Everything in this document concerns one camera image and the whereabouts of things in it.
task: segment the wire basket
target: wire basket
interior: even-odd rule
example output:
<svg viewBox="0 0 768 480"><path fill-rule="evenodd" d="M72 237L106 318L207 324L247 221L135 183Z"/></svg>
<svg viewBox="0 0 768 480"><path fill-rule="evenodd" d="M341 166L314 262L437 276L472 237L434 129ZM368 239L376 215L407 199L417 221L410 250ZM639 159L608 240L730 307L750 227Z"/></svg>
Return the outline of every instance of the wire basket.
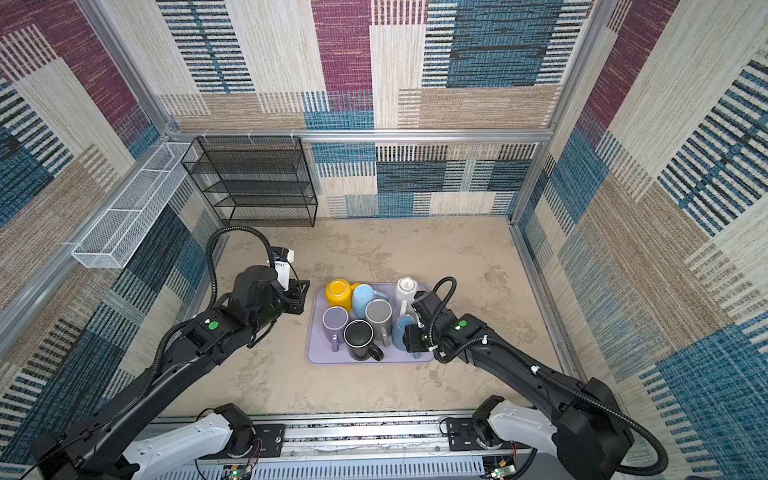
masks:
<svg viewBox="0 0 768 480"><path fill-rule="evenodd" d="M189 144L159 147L85 234L72 256L86 268L125 268L184 179Z"/></svg>
<svg viewBox="0 0 768 480"><path fill-rule="evenodd" d="M317 196L298 138L198 137L181 163L225 225L315 225Z"/></svg>

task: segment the robotic arm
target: robotic arm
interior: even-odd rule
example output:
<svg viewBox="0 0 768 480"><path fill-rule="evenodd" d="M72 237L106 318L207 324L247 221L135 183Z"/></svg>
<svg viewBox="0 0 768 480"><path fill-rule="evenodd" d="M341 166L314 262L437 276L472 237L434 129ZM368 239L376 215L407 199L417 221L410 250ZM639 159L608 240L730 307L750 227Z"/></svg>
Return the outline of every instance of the robotic arm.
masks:
<svg viewBox="0 0 768 480"><path fill-rule="evenodd" d="M270 265L249 267L237 276L231 293L217 298L212 252L218 238L232 230L259 237ZM290 261L292 254L286 249L273 249L266 237L253 228L225 227L215 232L206 246L211 278L208 308L169 330L160 341L153 364L92 416L64 433L44 432L32 443L30 453L42 477L148 480L204 455L248 455L254 448L256 433L249 417L232 404L151 442L134 439L187 387L235 350L242 346L253 348L282 313L303 311L309 282L291 279L284 288L288 277L284 260ZM282 265L276 265L276 259ZM446 281L453 285L441 300L436 291ZM445 308L454 290L455 280L448 277L432 292L417 296L413 306L426 325L412 325L406 330L404 340L409 351L433 351L440 362L456 357L471 362L520 392L538 409L516 409L501 397L491 397L475 414L475 428L482 442L492 447L514 439L556 453L579 480L603 480L616 471L655 475L666 468L663 447L647 430L621 414L605 384L596 379L584 384L549 369L506 343L472 315L457 319ZM259 335L264 328L266 332ZM180 335L168 346L177 332ZM650 436L658 444L659 461L651 469L619 465L634 442L630 429L646 439ZM153 449L156 445L162 445L162 451Z"/></svg>

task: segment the tray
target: tray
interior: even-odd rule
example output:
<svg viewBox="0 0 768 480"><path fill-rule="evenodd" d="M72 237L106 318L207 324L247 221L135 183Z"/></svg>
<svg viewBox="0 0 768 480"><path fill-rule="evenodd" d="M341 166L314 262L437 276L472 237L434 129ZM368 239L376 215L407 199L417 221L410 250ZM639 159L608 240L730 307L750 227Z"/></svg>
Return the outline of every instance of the tray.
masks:
<svg viewBox="0 0 768 480"><path fill-rule="evenodd" d="M369 283L374 290L387 295L389 304L392 305L393 316L400 314L400 308L395 308L395 289L396 283ZM419 290L429 290L424 283L419 282ZM312 320L310 321L310 337L306 341L306 361L313 365L349 365L350 363L374 363L382 365L383 363L429 363L435 357L431 353L422 353L420 358L415 358L412 353L398 350L394 345L384 347L381 342L376 341L376 345L384 352L384 360L377 362L374 359L367 359L364 362L353 359L347 352L346 345L339 346L338 352L331 350L331 345L323 333L323 314L328 310L328 299L326 298L326 286L318 286L315 291L315 300L312 305ZM354 312L349 313L350 321L357 319Z"/></svg>

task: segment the black mug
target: black mug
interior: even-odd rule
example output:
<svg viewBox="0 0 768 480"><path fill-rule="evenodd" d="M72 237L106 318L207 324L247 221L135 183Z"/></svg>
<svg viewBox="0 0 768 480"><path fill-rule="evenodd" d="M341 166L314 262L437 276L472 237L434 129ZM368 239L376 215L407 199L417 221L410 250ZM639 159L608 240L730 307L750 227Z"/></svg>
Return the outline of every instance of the black mug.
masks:
<svg viewBox="0 0 768 480"><path fill-rule="evenodd" d="M349 354L360 362L373 358L381 362L384 352L373 342L373 327L365 320L349 322L344 329L344 341Z"/></svg>

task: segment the purple mug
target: purple mug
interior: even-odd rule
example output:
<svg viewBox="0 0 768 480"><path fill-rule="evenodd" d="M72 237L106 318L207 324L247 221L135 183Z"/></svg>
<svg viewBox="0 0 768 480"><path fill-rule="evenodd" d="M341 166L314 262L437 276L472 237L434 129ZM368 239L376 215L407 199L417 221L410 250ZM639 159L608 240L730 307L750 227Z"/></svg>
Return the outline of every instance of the purple mug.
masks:
<svg viewBox="0 0 768 480"><path fill-rule="evenodd" d="M349 314L343 306L332 306L323 314L323 332L331 342L331 350L339 351L344 343L344 327L349 323Z"/></svg>

